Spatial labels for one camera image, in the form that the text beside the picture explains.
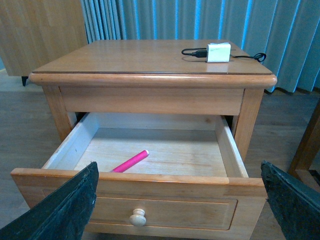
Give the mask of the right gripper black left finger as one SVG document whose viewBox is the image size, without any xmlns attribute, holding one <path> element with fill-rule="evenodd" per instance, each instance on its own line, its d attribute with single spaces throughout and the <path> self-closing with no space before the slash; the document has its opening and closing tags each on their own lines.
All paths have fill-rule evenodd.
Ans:
<svg viewBox="0 0 320 240">
<path fill-rule="evenodd" d="M 2 240 L 80 240 L 96 204 L 98 165 L 90 163 L 0 230 Z"/>
</svg>

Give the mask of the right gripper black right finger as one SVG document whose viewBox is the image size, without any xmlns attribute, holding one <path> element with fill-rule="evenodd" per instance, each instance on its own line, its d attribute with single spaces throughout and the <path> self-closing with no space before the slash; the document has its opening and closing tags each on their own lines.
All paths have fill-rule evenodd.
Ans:
<svg viewBox="0 0 320 240">
<path fill-rule="evenodd" d="M 272 163 L 261 163 L 267 202 L 287 240 L 320 238 L 320 193 Z"/>
</svg>

